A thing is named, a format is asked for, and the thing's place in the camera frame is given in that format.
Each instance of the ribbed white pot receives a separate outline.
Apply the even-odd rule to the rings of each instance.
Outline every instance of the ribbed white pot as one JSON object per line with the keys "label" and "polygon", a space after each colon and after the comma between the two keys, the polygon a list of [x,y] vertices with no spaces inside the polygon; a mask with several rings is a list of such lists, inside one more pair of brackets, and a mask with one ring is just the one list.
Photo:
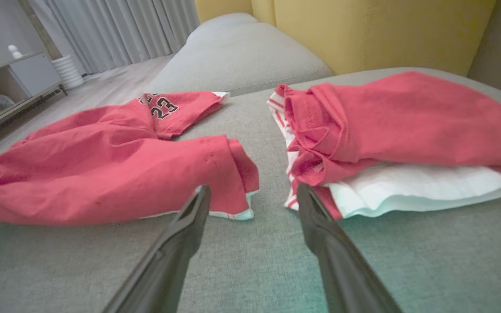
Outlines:
{"label": "ribbed white pot", "polygon": [[62,80],[61,84],[65,90],[71,90],[84,84],[84,79],[78,73],[70,55],[51,62],[59,73]]}

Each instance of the gray curtain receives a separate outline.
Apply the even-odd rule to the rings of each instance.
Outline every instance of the gray curtain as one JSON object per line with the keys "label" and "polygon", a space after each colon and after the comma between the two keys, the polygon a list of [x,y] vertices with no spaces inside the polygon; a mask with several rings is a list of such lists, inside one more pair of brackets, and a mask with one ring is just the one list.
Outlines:
{"label": "gray curtain", "polygon": [[46,0],[88,73],[169,55],[198,26],[194,0]]}

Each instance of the white garment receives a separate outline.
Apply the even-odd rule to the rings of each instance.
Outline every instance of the white garment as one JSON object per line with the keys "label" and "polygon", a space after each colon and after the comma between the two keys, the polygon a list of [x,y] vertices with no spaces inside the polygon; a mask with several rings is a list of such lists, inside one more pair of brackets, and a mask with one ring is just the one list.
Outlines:
{"label": "white garment", "polygon": [[[295,139],[284,113],[284,98],[274,94],[267,104],[286,146]],[[298,152],[287,153],[292,184],[284,206],[299,210],[291,167]],[[501,198],[501,174],[487,167],[388,164],[375,166],[338,183],[327,184],[344,218],[381,216],[392,210],[431,211]]]}

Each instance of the wooden floor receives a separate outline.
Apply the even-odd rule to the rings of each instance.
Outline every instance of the wooden floor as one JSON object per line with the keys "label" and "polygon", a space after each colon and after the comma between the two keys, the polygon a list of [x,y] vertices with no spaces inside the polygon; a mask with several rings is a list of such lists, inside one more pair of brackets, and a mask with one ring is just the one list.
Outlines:
{"label": "wooden floor", "polygon": [[85,85],[33,105],[0,127],[0,154],[29,133],[78,111],[123,104],[137,97],[173,55],[119,67],[85,77]]}

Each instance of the red fabric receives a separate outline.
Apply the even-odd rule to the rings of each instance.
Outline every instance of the red fabric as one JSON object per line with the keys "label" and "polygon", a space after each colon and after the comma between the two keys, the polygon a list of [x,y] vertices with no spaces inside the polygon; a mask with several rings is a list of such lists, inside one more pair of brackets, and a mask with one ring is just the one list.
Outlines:
{"label": "red fabric", "polygon": [[501,172],[501,104],[463,85],[402,73],[363,86],[280,85],[299,151],[291,173],[314,186],[379,161],[490,166]]}
{"label": "red fabric", "polygon": [[0,220],[135,220],[180,210],[201,184],[211,188],[210,210],[243,212],[258,170],[237,140],[161,140],[219,109],[220,100],[214,93],[145,94],[32,133],[0,155]]}

